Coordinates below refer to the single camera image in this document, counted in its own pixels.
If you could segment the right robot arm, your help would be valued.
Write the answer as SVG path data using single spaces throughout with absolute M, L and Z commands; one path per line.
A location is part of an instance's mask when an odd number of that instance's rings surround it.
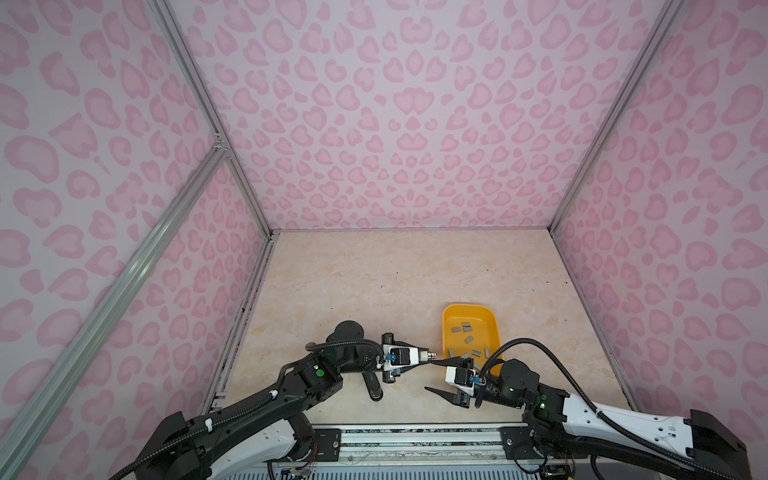
M 713 415 L 693 410 L 664 416 L 594 403 L 541 382 L 513 359 L 483 373 L 469 358 L 440 361 L 453 392 L 441 397 L 466 408 L 472 400 L 518 409 L 529 429 L 525 447 L 545 456 L 600 458 L 672 479 L 749 479 L 746 445 Z

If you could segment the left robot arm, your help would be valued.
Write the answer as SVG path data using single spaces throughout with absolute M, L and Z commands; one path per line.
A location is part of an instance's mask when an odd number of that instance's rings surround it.
M 369 398 L 379 401 L 383 384 L 436 357 L 391 333 L 369 340 L 352 320 L 306 350 L 280 369 L 273 384 L 239 402 L 190 419 L 180 412 L 166 417 L 129 473 L 138 479 L 224 479 L 259 463 L 313 461 L 319 448 L 305 413 L 339 392 L 346 374 L 361 375 Z

